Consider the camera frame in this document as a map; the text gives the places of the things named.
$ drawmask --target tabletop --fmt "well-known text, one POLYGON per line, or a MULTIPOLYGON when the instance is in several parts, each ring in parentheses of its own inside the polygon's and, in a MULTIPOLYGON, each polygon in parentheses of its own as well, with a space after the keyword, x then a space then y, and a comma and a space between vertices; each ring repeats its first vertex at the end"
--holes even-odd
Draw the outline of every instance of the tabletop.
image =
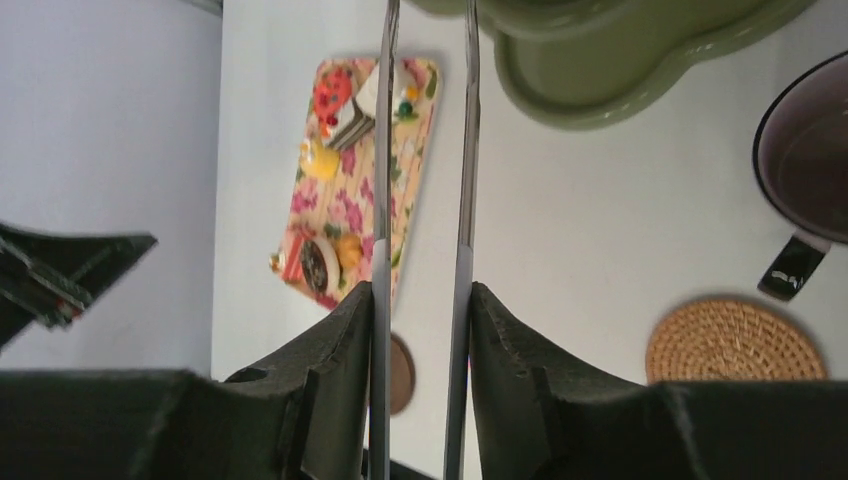
MULTIPOLYGON (((382 0, 228 0, 223 23, 212 375, 276 350, 326 315, 268 271, 285 226, 315 68, 377 56, 382 0)), ((465 96, 463 19, 404 4, 399 56, 435 59, 442 98, 421 180, 393 330, 417 387, 391 422, 392 458, 441 476, 465 96)), ((481 36, 481 138, 474 277, 522 321, 587 362, 644 382, 656 322, 706 294, 771 303, 812 332, 832 377, 848 378, 848 251, 835 247, 803 291, 777 304, 756 284, 794 228, 751 169, 757 125, 794 78, 848 49, 848 3, 820 0, 776 34, 691 68, 661 99, 588 132, 521 114, 481 36)), ((473 417, 466 478, 480 478, 473 417)))

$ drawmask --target tongs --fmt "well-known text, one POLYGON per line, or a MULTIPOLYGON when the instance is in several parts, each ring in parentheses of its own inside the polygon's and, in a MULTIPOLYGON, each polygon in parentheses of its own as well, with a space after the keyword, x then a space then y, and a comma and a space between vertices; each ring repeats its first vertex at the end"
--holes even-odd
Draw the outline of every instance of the tongs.
MULTIPOLYGON (((465 406, 468 391, 468 302, 474 266, 474 213, 477 198, 477 151, 480 139, 480 45, 476 0, 466 0, 465 143, 462 152, 462 190, 459 203, 456 276, 451 331, 450 384, 445 433, 445 480, 461 478, 465 406)), ((371 406, 368 478, 389 479, 389 379, 391 378, 391 215, 389 158, 392 146, 392 85, 400 0, 388 0, 377 95, 374 174, 374 328, 371 342, 371 406)))

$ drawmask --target flower pattern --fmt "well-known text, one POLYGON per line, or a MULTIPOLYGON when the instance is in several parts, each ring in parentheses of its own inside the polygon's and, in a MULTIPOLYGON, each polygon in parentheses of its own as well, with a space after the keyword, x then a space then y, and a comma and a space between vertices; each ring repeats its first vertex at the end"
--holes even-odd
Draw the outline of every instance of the flower pattern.
MULTIPOLYGON (((430 86, 436 85, 435 76, 438 69, 429 60, 404 59, 403 67, 410 72, 419 88, 435 90, 430 86)), ((348 67, 356 76, 360 85, 376 66, 373 58, 358 58, 347 60, 329 60, 324 62, 317 72, 320 79, 324 72, 332 71, 339 66, 348 67)), ((423 113, 414 122, 404 123, 395 128, 392 145, 392 245, 404 245, 409 241, 407 230, 410 215, 413 211, 418 189, 419 170, 423 161, 424 145, 429 136, 433 106, 436 96, 426 94, 419 99, 423 113)), ((314 114, 307 118, 306 135, 317 134, 318 121, 314 114)), ((374 209, 374 177, 373 177, 373 135, 366 135, 361 141, 340 153, 339 171, 335 179, 319 181, 306 175, 298 175, 292 194, 289 228, 302 228, 312 234, 338 238, 344 233, 354 233, 362 240, 362 259, 354 267, 342 272, 339 291, 331 296, 309 292, 305 286, 297 286, 298 290, 308 294, 318 304, 333 309, 338 302, 362 280, 371 280, 372 258, 374 255, 373 228, 374 209)), ((290 243, 287 238, 284 244, 290 243)), ((392 262, 392 296, 399 278, 402 266, 401 257, 392 262)))

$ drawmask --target floral tray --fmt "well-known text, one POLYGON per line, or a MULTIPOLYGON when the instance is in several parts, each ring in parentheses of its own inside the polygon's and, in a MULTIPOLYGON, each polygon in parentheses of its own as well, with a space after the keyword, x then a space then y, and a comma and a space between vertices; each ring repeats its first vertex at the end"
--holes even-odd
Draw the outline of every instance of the floral tray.
MULTIPOLYGON (((376 64, 375 58, 325 60, 318 67, 315 84, 317 85, 325 72, 344 66, 353 71, 357 83, 362 85, 376 64)), ((415 114, 395 124, 392 130, 392 304, 403 267, 403 249, 409 241, 407 235, 418 196, 421 167, 440 93, 439 69, 433 61, 425 58, 405 58, 397 63, 397 67, 404 68, 411 74, 421 94, 415 105, 415 114)), ((311 102, 308 111, 305 137, 311 138, 319 128, 318 119, 312 113, 311 102)), ((322 235, 330 240, 337 240, 345 233, 356 234, 362 241, 363 255, 355 268, 342 272, 339 288, 329 296, 316 295, 303 279, 287 282, 288 285, 332 309, 357 283, 371 280, 374 248, 373 210, 374 130, 341 152, 340 166, 331 180, 322 181, 307 176, 298 168, 280 251, 294 253, 291 252, 295 241, 293 232, 305 230, 310 235, 322 235)))

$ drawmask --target wooden coaster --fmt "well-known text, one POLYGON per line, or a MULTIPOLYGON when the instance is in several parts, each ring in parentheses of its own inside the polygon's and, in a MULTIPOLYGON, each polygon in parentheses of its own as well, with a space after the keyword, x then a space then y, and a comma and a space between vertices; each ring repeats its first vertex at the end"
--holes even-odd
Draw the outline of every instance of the wooden coaster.
POLYGON ((415 365, 406 344, 392 334, 392 382, 389 392, 389 412, 397 415, 412 400, 415 392, 415 365))
POLYGON ((730 299, 696 301, 668 315, 651 335, 645 367, 649 383, 827 378, 813 342, 797 328, 730 299))

